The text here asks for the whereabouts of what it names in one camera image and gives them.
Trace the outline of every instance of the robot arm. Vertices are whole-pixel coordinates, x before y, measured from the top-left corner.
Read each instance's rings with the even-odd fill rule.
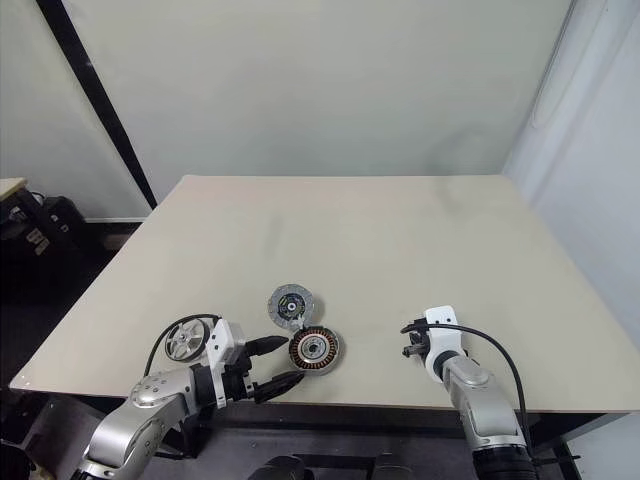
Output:
[[[275,350],[288,339],[247,342],[238,325],[218,320],[206,344],[209,365],[193,365],[144,377],[125,403],[98,425],[77,480],[138,478],[169,429],[203,407],[224,408],[229,400],[274,398],[298,384],[303,372],[287,372],[265,384],[251,381],[250,357]]]
[[[458,325],[452,307],[428,309],[422,322],[403,329],[412,332],[403,354],[419,355],[429,376],[449,392],[478,478],[536,479],[522,430],[495,376],[467,357],[460,331],[429,328],[438,325]]]

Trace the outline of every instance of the clutch disc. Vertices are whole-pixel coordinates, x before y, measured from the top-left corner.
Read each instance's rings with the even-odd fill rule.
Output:
[[[290,283],[276,288],[267,305],[276,325],[287,330],[301,330],[311,322],[313,296],[306,288]]]
[[[308,373],[329,372],[336,365],[339,353],[338,336],[325,327],[300,330],[289,343],[291,361]]]
[[[190,362],[204,351],[209,338],[209,326],[202,318],[186,317],[184,323],[176,325],[164,342],[164,351],[171,360]]]

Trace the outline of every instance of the white wall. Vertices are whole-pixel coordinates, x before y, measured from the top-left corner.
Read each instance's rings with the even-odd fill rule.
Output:
[[[638,0],[578,3],[505,173],[640,348],[639,12]],[[584,480],[636,479],[640,416],[569,446]]]
[[[87,217],[150,211],[31,0],[0,0],[0,175]]]
[[[499,173],[569,0],[64,0],[151,186]]]

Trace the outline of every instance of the black pole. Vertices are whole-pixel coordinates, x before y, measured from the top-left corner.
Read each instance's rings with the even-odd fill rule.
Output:
[[[84,49],[80,37],[73,27],[73,23],[67,15],[61,0],[36,0],[40,7],[40,11],[44,15],[45,20],[49,24],[49,28],[53,32],[53,36],[58,41],[58,45],[62,49],[64,56],[67,58],[73,73],[80,82],[84,93],[91,102],[98,118],[104,125],[109,138],[122,157],[122,161],[129,169],[138,188],[147,199],[151,208],[156,208],[156,201],[153,191],[149,186],[144,170],[140,166],[136,152],[131,146],[129,136],[125,131],[118,114],[109,100],[107,92],[98,78],[98,74],[93,68],[93,64]]]

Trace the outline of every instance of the metal disc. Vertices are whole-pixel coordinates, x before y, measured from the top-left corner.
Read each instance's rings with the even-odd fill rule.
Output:
[[[300,330],[289,342],[289,357],[300,370],[323,375],[335,367],[340,342],[335,332],[325,327]]]
[[[204,351],[208,338],[209,326],[200,318],[192,318],[167,334],[164,351],[171,360],[190,362]]]
[[[288,284],[276,288],[267,305],[276,325],[291,331],[301,330],[311,323],[313,296],[306,288]]]

